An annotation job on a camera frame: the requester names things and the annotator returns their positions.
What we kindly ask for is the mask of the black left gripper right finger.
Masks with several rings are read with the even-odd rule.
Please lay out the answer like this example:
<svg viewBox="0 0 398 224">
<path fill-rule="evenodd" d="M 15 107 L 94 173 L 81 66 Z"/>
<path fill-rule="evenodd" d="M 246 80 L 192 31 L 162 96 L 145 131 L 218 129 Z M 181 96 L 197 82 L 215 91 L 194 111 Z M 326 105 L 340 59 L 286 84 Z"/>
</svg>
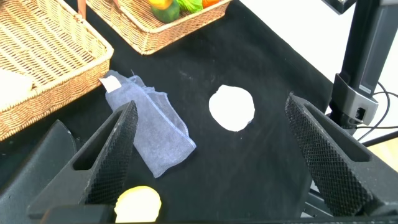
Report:
<svg viewBox="0 0 398 224">
<path fill-rule="evenodd" d="M 397 172 L 309 101 L 290 94 L 290 130 L 335 216 L 397 214 Z"/>
</svg>

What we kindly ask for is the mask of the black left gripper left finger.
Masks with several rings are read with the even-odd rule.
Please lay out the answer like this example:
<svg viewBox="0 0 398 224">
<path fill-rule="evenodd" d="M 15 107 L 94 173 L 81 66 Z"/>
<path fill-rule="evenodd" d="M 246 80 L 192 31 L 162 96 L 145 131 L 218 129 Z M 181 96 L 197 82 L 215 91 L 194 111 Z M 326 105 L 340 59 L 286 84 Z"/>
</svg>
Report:
<svg viewBox="0 0 398 224">
<path fill-rule="evenodd" d="M 132 156 L 138 114 L 134 101 L 114 111 L 27 207 L 41 218 L 61 205 L 114 205 Z"/>
</svg>

